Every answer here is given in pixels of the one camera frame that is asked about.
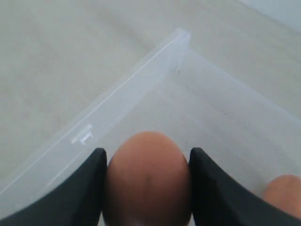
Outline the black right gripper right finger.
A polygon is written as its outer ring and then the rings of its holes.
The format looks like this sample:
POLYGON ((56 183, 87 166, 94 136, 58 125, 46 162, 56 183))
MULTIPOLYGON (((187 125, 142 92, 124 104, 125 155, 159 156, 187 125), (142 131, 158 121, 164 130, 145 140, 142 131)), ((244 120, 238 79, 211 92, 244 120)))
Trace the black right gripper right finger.
POLYGON ((197 226, 299 226, 301 221, 245 189, 199 147, 190 152, 197 226))

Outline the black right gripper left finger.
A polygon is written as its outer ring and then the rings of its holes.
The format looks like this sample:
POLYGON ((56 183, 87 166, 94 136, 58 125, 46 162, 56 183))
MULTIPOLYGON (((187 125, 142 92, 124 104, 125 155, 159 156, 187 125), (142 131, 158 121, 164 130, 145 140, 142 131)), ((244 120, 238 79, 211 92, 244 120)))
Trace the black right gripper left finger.
POLYGON ((2 226, 96 226, 103 207, 106 151, 95 149, 54 190, 24 209, 1 219, 2 226))

